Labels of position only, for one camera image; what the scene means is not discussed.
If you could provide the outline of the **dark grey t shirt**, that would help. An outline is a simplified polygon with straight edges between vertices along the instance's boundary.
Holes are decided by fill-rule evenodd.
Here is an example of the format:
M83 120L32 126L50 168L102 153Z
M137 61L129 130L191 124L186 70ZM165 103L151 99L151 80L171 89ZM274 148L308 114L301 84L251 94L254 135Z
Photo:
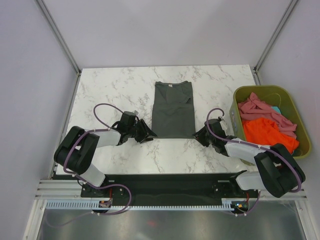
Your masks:
M151 129L159 139L193 138L196 125L191 82L155 83Z

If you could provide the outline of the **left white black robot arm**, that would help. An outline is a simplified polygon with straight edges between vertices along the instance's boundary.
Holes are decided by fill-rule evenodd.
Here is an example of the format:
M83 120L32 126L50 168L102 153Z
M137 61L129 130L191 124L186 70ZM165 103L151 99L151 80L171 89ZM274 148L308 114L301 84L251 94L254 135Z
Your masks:
M63 167L67 174L79 177L92 185L92 191L99 197L106 196L110 185L93 163L97 148L120 146L135 139L142 144L152 141L157 135L147 126L143 119L120 120L106 129L85 130L73 126L54 153L54 161Z

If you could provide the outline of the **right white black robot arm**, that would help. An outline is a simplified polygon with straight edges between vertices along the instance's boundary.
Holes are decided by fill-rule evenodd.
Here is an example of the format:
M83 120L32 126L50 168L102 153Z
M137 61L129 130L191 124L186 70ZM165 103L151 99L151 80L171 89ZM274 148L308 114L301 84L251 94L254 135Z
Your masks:
M221 155L239 158L257 167L257 171L236 174L235 181L229 184L233 196L240 197L247 190L266 190L280 198L302 189L306 176L284 145L257 145L222 133L219 136L204 126L193 137L204 147L212 146Z

